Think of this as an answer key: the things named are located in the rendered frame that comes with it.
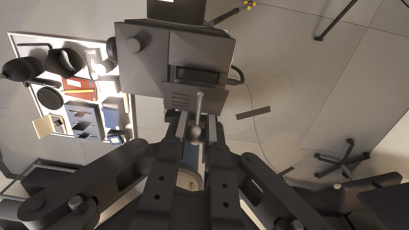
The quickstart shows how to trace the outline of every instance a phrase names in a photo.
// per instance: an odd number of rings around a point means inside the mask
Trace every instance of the blue notebook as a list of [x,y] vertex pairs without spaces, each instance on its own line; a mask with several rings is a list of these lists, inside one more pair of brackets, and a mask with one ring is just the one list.
[[105,118],[105,127],[112,130],[120,130],[121,129],[120,111],[118,109],[105,107],[103,107],[101,110]]

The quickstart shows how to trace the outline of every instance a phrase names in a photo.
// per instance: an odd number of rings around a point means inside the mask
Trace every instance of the pencil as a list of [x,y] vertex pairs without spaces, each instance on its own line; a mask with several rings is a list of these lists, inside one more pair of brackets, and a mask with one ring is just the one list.
[[94,89],[69,89],[69,90],[63,90],[61,93],[64,94],[75,94],[75,93],[93,93],[95,90]]

